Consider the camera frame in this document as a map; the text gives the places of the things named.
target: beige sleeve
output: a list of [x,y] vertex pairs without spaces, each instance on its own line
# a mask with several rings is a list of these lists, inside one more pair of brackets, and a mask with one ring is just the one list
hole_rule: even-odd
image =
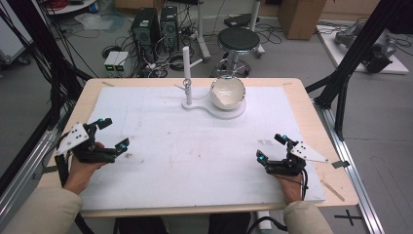
[[82,199],[63,188],[37,188],[9,222],[3,234],[67,233]]
[[311,202],[293,202],[284,210],[284,223],[290,234],[333,233],[324,216]]

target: stool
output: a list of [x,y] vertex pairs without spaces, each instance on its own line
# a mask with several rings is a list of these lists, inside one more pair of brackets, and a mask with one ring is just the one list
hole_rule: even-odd
[[219,32],[218,46],[227,53],[214,67],[211,77],[246,78],[249,77],[249,65],[238,59],[238,55],[256,51],[259,46],[258,35],[241,27],[229,27]]

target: white bowl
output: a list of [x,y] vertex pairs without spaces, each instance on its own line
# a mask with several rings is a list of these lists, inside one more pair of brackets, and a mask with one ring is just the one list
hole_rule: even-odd
[[210,98],[221,109],[236,109],[244,101],[245,86],[238,78],[217,78],[210,86]]

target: person's arm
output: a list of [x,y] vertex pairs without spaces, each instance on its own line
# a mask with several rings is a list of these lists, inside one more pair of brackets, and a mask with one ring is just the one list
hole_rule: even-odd
[[66,233],[82,208],[79,194],[103,165],[80,163],[73,157],[64,187],[36,188],[3,233]]
[[282,186],[287,207],[283,212],[284,223],[290,234],[333,233],[324,216],[311,202],[301,198],[302,176],[275,175]]

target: white rod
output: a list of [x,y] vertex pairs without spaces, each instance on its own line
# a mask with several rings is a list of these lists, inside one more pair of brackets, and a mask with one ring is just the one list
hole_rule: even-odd
[[255,31],[255,23],[257,22],[258,11],[259,11],[260,5],[261,5],[261,0],[254,0],[254,4],[252,6],[251,21],[249,22],[249,29],[251,31]]
[[198,59],[197,61],[195,61],[195,62],[192,62],[191,63],[191,67],[193,67],[194,65],[196,65],[196,64],[198,64],[198,63],[200,63],[201,61],[203,61],[203,59],[202,58],[200,58],[200,59]]
[[182,48],[183,55],[183,71],[185,74],[185,95],[186,103],[192,104],[192,91],[191,91],[191,61],[189,60],[189,47]]
[[198,0],[198,37],[202,38],[204,37],[203,32],[204,32],[204,24],[203,24],[203,17],[204,17],[204,12],[203,12],[203,5],[204,5],[204,0]]

